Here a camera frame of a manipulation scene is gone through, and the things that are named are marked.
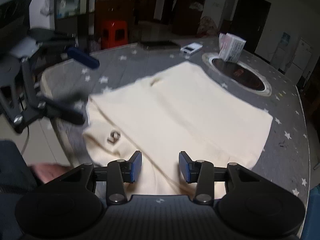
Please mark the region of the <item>person's left hand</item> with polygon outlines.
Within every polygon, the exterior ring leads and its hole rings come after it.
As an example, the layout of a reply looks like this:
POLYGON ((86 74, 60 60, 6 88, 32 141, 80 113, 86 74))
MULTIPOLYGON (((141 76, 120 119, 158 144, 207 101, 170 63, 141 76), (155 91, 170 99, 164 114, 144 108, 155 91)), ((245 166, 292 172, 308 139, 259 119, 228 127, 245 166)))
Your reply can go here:
POLYGON ((39 163, 29 166, 32 172, 44 184, 58 178, 59 176, 69 172, 73 168, 60 164, 39 163))

